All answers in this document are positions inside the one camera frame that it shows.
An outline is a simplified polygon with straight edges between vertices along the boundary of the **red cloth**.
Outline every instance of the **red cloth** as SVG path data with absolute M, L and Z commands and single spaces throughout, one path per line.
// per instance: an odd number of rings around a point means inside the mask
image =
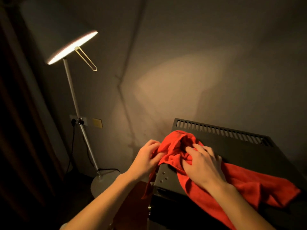
M 215 199 L 191 181 L 181 166 L 181 158 L 192 164 L 192 157 L 185 152 L 185 148 L 187 146 L 193 148 L 193 143 L 203 145 L 191 133 L 173 131 L 163 140 L 152 157 L 159 152 L 167 151 L 167 154 L 160 160 L 159 165 L 167 163 L 176 168 L 179 182 L 188 197 L 209 215 L 218 219 L 230 229 L 235 229 Z M 256 210 L 260 202 L 274 207 L 285 207 L 300 193 L 300 190 L 294 184 L 284 178 L 260 174 L 224 162 L 222 162 L 222 171 L 227 182 L 234 185 L 244 199 Z M 150 182 L 154 175 L 155 172 L 150 174 Z M 144 197 L 146 197 L 149 187 L 150 183 L 148 182 Z

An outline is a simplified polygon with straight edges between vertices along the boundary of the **lamp base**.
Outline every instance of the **lamp base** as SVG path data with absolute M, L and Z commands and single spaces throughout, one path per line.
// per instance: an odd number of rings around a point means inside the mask
M 91 193 L 94 198 L 97 198 L 104 192 L 121 173 L 117 170 L 101 170 L 93 179 L 91 184 Z

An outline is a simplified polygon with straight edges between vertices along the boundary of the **hand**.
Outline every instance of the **hand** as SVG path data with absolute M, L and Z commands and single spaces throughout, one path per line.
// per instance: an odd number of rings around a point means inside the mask
M 182 160 L 182 167 L 188 177 L 201 188 L 209 193 L 220 185 L 227 184 L 221 170 L 222 158 L 216 156 L 212 148 L 193 144 L 193 147 L 186 147 L 185 150 L 192 156 L 192 165 Z
M 160 146 L 160 142 L 151 139 L 138 152 L 127 173 L 136 181 L 140 181 L 157 166 L 159 161 L 166 153 L 158 153 L 151 158 L 152 153 Z

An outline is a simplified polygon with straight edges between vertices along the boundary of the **yellow switch plate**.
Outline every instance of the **yellow switch plate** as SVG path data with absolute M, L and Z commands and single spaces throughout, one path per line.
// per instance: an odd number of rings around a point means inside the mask
M 101 119 L 93 119 L 93 124 L 94 124 L 95 127 L 102 128 Z

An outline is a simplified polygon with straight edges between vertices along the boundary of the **curtain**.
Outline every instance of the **curtain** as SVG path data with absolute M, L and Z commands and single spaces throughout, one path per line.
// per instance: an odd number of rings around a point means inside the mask
M 63 170 L 2 29 L 0 60 L 0 228 L 54 229 Z

